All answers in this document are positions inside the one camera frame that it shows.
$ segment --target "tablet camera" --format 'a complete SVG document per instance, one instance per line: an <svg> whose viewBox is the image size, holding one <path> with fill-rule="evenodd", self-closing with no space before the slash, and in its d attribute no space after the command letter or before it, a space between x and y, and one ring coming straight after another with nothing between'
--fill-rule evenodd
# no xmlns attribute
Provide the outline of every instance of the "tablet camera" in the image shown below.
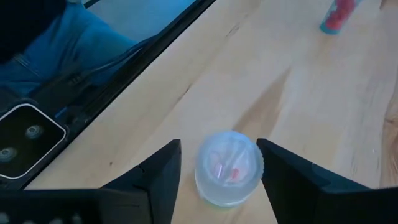
<svg viewBox="0 0 398 224"><path fill-rule="evenodd" d="M12 147L7 147L0 150L0 163L11 161L17 155L17 150Z"/></svg>
<svg viewBox="0 0 398 224"><path fill-rule="evenodd" d="M25 136L29 139L37 139L43 134L43 128L39 125L32 125L25 131Z"/></svg>

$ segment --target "person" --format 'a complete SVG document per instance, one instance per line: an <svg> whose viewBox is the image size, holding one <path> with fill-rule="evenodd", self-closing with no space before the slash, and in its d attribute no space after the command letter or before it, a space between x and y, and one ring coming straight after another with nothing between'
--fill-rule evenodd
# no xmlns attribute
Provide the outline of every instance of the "person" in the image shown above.
<svg viewBox="0 0 398 224"><path fill-rule="evenodd" d="M136 44L80 0L3 0L0 20L0 87L21 96L72 66L100 66ZM95 75L92 82L106 82L120 66Z"/></svg>

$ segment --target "wood grain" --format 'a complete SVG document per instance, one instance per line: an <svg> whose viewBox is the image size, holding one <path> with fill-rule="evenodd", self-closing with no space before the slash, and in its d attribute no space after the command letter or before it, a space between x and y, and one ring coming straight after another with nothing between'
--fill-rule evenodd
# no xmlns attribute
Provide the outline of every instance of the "wood grain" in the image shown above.
<svg viewBox="0 0 398 224"><path fill-rule="evenodd" d="M262 185L232 210L197 195L197 149L230 129L369 187L393 182L383 136L397 132L385 121L396 113L398 7L363 1L329 36L318 26L331 1L258 3L217 0L29 188L99 187L180 138L173 223L276 223Z"/></svg>

